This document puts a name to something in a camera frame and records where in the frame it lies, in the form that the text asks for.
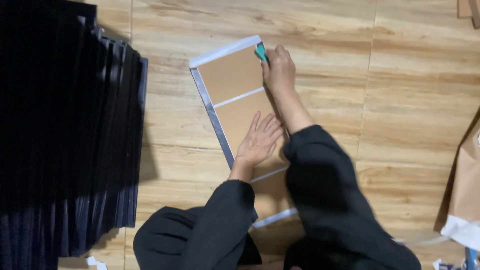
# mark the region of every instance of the woman's right hand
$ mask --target woman's right hand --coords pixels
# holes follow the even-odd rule
[[[270,64],[262,61],[264,81],[273,95],[295,91],[295,64],[290,53],[282,45],[267,49],[265,55]]]

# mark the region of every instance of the wood grain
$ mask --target wood grain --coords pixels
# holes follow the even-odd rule
[[[132,242],[152,213],[203,205],[226,179],[188,61],[252,35],[290,51],[302,102],[351,156],[382,226],[406,241],[438,236],[456,148],[480,105],[480,35],[456,18],[455,0],[89,2],[149,59],[137,224],[103,248],[109,269],[138,269]],[[276,253],[302,231],[292,218],[252,235]],[[454,242],[410,247],[424,269],[463,258]]]

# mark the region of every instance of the hand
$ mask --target hand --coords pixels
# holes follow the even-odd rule
[[[295,91],[295,64],[290,57],[290,53],[282,45],[278,45],[275,50],[267,49],[265,51],[270,65],[262,62],[264,81],[273,95],[285,91]]]
[[[253,117],[247,136],[239,146],[235,162],[247,162],[254,167],[272,156],[276,141],[282,135],[283,129],[273,112],[268,114],[257,127],[260,115],[260,112],[257,112]]]

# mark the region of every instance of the black sweater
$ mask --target black sweater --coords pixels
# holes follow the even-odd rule
[[[318,125],[290,137],[288,191],[306,235],[287,251],[284,270],[419,270],[418,259],[386,233],[360,192],[349,156]],[[221,184],[208,200],[185,252],[182,270],[234,270],[255,218],[245,182]]]

